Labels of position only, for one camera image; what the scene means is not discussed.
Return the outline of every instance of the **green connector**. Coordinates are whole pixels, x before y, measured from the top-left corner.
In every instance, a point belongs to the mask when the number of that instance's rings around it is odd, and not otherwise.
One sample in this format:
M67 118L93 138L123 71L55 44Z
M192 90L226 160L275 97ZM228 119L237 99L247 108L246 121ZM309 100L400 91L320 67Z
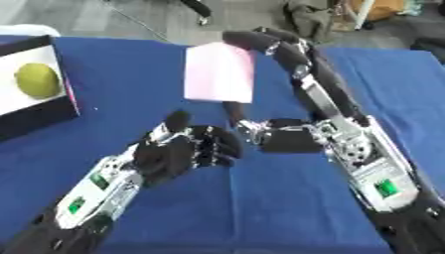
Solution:
M397 188L389 179L386 179L386 180L376 184L375 188L378 190L378 192L383 197L389 197L391 195L398 193Z
M72 204L70 204L70 206L68 207L68 210L70 211L71 214L76 214L77 211L83 206L84 203L85 203L85 199L83 199L83 197L79 196L72 202Z
M109 186L109 182L107 182L106 179L100 175L100 173L92 174L89 179L103 191L105 191L105 189Z

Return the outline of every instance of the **table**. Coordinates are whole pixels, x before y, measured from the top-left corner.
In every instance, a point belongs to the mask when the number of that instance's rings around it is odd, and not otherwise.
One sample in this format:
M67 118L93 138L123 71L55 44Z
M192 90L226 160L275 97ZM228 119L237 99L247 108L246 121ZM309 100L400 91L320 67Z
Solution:
M1 37L1 41L17 40ZM185 47L59 38L82 116L0 144L5 241L105 155L119 153L170 111L226 126L218 103L183 99ZM325 49L357 100L440 190L445 71L423 52ZM286 74L257 57L255 120L305 117ZM389 253L339 171L323 155L262 155L245 146L230 170L201 169L144 191L98 253Z

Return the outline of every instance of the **pink card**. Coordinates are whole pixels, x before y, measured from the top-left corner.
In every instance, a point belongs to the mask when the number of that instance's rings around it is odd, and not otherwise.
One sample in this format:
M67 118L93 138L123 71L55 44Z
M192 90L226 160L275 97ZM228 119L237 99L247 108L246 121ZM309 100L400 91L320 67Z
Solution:
M185 89L187 99L251 103L252 53L224 43L187 49Z

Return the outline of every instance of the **floor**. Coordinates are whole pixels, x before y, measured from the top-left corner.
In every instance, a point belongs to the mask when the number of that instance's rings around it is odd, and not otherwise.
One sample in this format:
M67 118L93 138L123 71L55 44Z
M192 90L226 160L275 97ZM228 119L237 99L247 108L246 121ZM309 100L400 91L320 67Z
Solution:
M103 0L0 0L0 25L45 24L65 36L167 39L186 45L217 41L221 31L228 29L282 27L280 7L285 0L205 1L214 11L206 27L198 27L197 15L178 0L111 0L111 4ZM419 17L378 22L372 31L333 33L327 46L406 48L417 36L445 37L445 18L437 14L436 6L426 5Z

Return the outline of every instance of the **cable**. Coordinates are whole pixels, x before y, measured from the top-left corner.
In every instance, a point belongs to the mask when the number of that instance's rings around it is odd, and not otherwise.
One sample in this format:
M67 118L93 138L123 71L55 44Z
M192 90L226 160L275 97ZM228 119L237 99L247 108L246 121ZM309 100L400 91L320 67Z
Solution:
M124 16L125 18L129 19L130 21L132 21L135 24L138 24L140 26L142 26L145 30L150 31L153 35L155 35L157 38L161 39L162 41L166 42L166 43L172 43L171 41L169 41L167 39L166 36L154 31L152 28L150 28L147 24L145 24L144 22L124 13L122 10L118 9L117 7L115 7L113 4L111 4L109 1L107 0L98 0L100 2L102 2L102 4L108 6L111 10L119 13L120 15Z

